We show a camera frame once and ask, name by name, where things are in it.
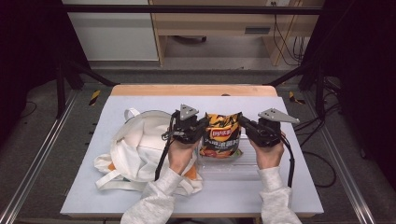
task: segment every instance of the white wall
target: white wall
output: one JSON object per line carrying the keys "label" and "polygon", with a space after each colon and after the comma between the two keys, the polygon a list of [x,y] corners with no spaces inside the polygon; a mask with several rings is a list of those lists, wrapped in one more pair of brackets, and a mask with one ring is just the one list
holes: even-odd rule
{"label": "white wall", "polygon": [[[64,4],[147,5],[147,0],[63,0]],[[89,61],[158,61],[148,13],[69,13]]]}

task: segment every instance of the snack bag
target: snack bag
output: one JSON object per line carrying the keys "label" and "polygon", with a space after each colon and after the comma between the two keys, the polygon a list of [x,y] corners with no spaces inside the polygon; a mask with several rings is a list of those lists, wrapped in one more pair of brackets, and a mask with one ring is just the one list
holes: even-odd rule
{"label": "snack bag", "polygon": [[230,116],[207,114],[209,126],[203,136],[200,155],[218,159],[242,155],[238,148],[241,134],[239,115],[240,113]]}

